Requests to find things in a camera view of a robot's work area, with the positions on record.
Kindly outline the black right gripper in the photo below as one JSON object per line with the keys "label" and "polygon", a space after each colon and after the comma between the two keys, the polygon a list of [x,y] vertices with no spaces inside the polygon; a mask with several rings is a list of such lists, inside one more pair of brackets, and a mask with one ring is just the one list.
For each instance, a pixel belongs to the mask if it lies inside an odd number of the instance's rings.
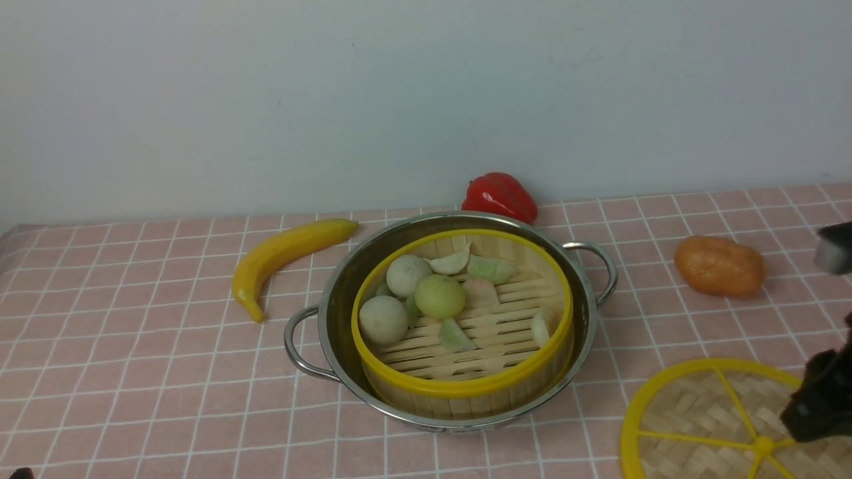
{"label": "black right gripper", "polygon": [[851,331],[843,346],[810,358],[780,420],[795,442],[851,436]]}

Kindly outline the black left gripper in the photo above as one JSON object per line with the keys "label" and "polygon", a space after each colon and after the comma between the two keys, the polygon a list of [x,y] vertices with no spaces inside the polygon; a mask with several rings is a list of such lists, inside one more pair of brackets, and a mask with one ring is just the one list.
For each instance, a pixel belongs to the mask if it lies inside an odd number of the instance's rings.
{"label": "black left gripper", "polygon": [[22,467],[13,471],[9,479],[34,479],[34,473],[30,467]]}

